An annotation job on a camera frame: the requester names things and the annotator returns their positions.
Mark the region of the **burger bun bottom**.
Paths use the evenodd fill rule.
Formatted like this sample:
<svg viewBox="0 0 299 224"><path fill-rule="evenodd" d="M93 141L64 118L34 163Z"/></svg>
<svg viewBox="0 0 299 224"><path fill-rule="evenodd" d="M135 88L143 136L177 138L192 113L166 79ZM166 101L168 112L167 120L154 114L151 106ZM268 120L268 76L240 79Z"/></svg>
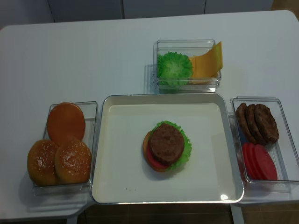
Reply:
<svg viewBox="0 0 299 224"><path fill-rule="evenodd" d="M147 158L147 145L149 144L149 149L154 157L154 159L166 166L171 166L172 164L175 163L174 161L174 154L173 151L171 150L171 145L169 141L165 138L158 137L157 134L154 135L154 137L151 137L151 132L148 132L143 140L142 144L142 151L143 151L143 156L147 162L147 164L157 172L165 172L166 170L161 170L153 167L149 159Z"/></svg>

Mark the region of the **burger brown patty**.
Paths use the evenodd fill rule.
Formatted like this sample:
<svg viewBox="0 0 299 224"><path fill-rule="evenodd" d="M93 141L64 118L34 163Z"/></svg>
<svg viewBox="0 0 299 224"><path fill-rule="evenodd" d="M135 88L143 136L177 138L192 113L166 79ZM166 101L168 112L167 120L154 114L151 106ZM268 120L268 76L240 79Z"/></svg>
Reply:
<svg viewBox="0 0 299 224"><path fill-rule="evenodd" d="M162 123L150 134L148 145L157 162L170 166L183 154L185 140L175 126Z"/></svg>

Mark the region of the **green lettuce in container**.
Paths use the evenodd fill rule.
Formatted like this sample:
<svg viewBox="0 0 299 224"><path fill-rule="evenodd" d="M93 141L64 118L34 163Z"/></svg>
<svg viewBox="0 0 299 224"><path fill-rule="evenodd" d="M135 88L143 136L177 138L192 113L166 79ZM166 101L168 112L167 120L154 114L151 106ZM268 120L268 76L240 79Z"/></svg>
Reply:
<svg viewBox="0 0 299 224"><path fill-rule="evenodd" d="M192 74L192 62L187 55L177 52L157 55L157 77L160 85L185 85Z"/></svg>

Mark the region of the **burger lettuce leaf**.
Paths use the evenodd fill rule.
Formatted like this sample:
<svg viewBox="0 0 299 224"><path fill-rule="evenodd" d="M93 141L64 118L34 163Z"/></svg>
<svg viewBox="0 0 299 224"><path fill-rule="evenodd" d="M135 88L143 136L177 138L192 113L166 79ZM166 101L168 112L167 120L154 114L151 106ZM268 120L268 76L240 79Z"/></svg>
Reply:
<svg viewBox="0 0 299 224"><path fill-rule="evenodd" d="M172 164L169 169L167 169L166 171L170 171L170 170L175 170L176 168L185 165L188 161L189 161L189 157L191 155L191 151L192 151L192 144L190 142L190 139L186 136L185 132L183 131L183 129L178 126L175 123L172 123L170 121L162 121L157 123L157 125L150 131L151 133L162 123L166 123L166 124L170 124L175 126L182 134L185 140L185 149L183 151L183 154L181 155L181 157L174 163Z"/></svg>

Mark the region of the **clear bun container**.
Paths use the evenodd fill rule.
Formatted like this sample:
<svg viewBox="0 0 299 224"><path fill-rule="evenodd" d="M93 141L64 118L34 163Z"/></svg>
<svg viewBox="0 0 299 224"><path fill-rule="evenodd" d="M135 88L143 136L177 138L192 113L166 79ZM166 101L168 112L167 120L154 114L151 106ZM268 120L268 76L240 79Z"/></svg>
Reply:
<svg viewBox="0 0 299 224"><path fill-rule="evenodd" d="M45 195L66 195L91 192L93 184L93 173L96 161L96 153L98 146L99 134L99 112L98 104L95 101L75 103L78 106L85 118L85 133L82 141L87 145L91 152L90 173L86 182L83 183L59 183L50 186L37 186L33 184L33 194L35 196Z"/></svg>

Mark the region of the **plain orange bun bottom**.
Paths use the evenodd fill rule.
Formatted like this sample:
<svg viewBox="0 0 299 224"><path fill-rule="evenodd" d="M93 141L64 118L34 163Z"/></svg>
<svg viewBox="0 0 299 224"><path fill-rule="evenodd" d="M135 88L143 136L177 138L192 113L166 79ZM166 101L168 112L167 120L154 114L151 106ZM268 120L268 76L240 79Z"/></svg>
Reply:
<svg viewBox="0 0 299 224"><path fill-rule="evenodd" d="M82 110L68 102L56 105L49 113L47 131L49 138L59 146L72 139L82 140L85 134Z"/></svg>

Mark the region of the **white rectangular metal tray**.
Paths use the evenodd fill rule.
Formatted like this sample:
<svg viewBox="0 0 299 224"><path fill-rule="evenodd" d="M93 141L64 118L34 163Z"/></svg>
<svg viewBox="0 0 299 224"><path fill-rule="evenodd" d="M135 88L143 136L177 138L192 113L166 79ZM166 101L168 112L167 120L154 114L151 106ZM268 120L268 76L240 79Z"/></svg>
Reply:
<svg viewBox="0 0 299 224"><path fill-rule="evenodd" d="M180 126L188 162L154 171L142 153L158 122ZM92 197L98 203L236 203L243 198L226 104L216 93L119 95L103 103Z"/></svg>

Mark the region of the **right sesame bun top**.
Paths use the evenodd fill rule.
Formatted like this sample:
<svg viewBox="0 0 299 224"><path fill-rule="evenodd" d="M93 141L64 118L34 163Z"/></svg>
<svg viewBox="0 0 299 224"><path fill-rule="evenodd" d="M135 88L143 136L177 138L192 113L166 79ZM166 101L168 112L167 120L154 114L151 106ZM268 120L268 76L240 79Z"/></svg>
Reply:
<svg viewBox="0 0 299 224"><path fill-rule="evenodd" d="M85 183L90 177L92 153L80 140L73 139L62 144L55 154L55 170L65 184Z"/></svg>

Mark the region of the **sesame bun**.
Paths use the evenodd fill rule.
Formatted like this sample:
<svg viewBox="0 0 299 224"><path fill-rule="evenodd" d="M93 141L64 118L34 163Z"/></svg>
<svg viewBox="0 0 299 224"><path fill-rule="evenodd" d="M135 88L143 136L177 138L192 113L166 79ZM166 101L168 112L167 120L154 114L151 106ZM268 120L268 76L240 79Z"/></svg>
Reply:
<svg viewBox="0 0 299 224"><path fill-rule="evenodd" d="M27 170L30 179L37 186L57 185L59 180L55 170L55 154L58 145L50 140L38 140L27 156Z"/></svg>
<svg viewBox="0 0 299 224"><path fill-rule="evenodd" d="M80 140L73 139L62 144L55 154L55 170L65 184L85 183L90 177L92 153Z"/></svg>

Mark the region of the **left brown patty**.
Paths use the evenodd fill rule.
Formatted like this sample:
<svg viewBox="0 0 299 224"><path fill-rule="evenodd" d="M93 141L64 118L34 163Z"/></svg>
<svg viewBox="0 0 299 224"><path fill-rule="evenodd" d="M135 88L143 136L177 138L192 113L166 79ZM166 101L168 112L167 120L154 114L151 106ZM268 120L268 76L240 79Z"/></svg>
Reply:
<svg viewBox="0 0 299 224"><path fill-rule="evenodd" d="M239 126L240 126L242 133L245 136L246 140L248 142L256 144L256 139L251 134L248 124L247 124L247 120L246 120L246 116L245 116L246 109L247 109L247 105L245 103L241 103L236 110L236 118L237 118Z"/></svg>

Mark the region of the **red tomato slice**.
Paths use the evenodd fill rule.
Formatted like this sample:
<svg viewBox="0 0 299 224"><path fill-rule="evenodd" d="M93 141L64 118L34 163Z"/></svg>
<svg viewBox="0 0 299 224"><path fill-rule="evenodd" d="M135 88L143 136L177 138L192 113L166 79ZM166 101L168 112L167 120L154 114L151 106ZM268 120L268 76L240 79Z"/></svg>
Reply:
<svg viewBox="0 0 299 224"><path fill-rule="evenodd" d="M253 176L254 176L253 179L254 180L263 180L264 177L259 172L259 168L255 164L255 157L253 155L253 149L254 149L254 147L255 147L255 145L253 143L249 143L248 144L248 148L247 148L247 151L248 151L248 160L249 160L249 163L250 163L251 168L253 170Z"/></svg>
<svg viewBox="0 0 299 224"><path fill-rule="evenodd" d="M277 181L278 175L275 164L262 145L255 145L253 148L253 159L259 179Z"/></svg>
<svg viewBox="0 0 299 224"><path fill-rule="evenodd" d="M247 171L247 175L251 180L255 180L256 179L256 174L255 171L252 168L251 165L251 159L249 157L249 150L250 147L254 147L255 145L253 143L244 143L242 146L242 152L243 152L243 160L244 160L244 164L245 164L245 168Z"/></svg>

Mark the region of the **right brown patty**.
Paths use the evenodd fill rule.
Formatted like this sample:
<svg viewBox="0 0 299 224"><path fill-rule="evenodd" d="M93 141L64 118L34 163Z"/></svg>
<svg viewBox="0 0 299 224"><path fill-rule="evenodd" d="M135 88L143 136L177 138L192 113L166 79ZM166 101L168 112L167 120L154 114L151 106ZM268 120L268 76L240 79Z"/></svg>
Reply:
<svg viewBox="0 0 299 224"><path fill-rule="evenodd" d="M266 142L271 144L276 143L279 139L279 132L270 109L263 104L256 104L254 108L254 116L259 132Z"/></svg>

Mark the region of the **left sesame bun top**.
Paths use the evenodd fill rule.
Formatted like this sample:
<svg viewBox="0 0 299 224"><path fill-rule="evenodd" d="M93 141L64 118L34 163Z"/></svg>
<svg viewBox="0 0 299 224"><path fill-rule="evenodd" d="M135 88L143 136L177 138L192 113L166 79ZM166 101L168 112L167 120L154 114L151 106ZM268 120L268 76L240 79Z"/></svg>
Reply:
<svg viewBox="0 0 299 224"><path fill-rule="evenodd" d="M50 140L38 140L27 156L27 170L30 179L37 186L57 185L59 180L55 170L55 154L58 145Z"/></svg>

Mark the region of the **right red tomato slice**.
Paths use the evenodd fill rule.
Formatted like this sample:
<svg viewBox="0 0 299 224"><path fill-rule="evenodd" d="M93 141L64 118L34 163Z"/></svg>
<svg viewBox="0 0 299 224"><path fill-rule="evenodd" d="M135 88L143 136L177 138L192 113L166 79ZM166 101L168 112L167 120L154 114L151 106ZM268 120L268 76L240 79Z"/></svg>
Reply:
<svg viewBox="0 0 299 224"><path fill-rule="evenodd" d="M275 164L262 145L255 145L253 148L253 159L259 179L277 181L278 175Z"/></svg>

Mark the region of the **clear patty tomato container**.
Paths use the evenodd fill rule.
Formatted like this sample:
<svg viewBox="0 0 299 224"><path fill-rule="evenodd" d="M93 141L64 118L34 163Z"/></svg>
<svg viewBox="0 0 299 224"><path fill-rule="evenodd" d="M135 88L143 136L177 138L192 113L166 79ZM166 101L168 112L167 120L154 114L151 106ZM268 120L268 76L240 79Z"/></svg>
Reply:
<svg viewBox="0 0 299 224"><path fill-rule="evenodd" d="M261 97L235 97L230 100L232 105L233 116L233 133L236 134L238 146L240 149L237 151L237 157L240 163L241 177L247 188L252 187L257 190L267 191L282 191L289 192L299 183L299 155L295 148L285 114L278 98L261 98ZM279 139L276 143L267 143L263 146L270 157L272 158L278 175L277 181L268 180L251 180L245 168L243 160L242 146L248 142L242 133L239 123L236 118L236 110L241 103L247 106L251 104L263 104L267 106L272 116L274 117L278 132Z"/></svg>

